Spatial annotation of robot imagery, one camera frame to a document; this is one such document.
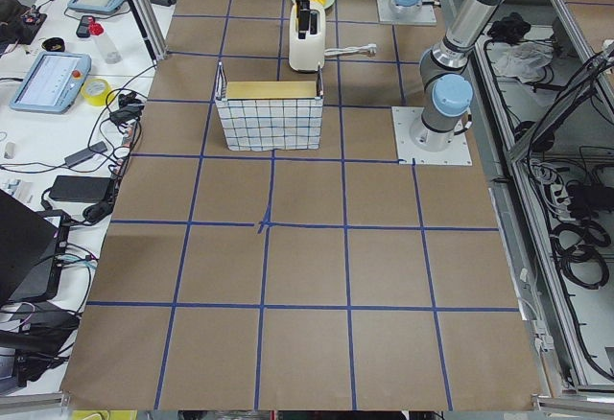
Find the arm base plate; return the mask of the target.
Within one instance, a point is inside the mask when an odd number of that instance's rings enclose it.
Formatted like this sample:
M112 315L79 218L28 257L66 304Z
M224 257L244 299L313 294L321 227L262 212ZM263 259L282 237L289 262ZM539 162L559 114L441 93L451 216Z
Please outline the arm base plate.
M376 0L379 22L389 25L435 26L433 0Z
M391 108L397 160L406 165L471 166L462 119L448 132L434 132L422 122L422 107Z

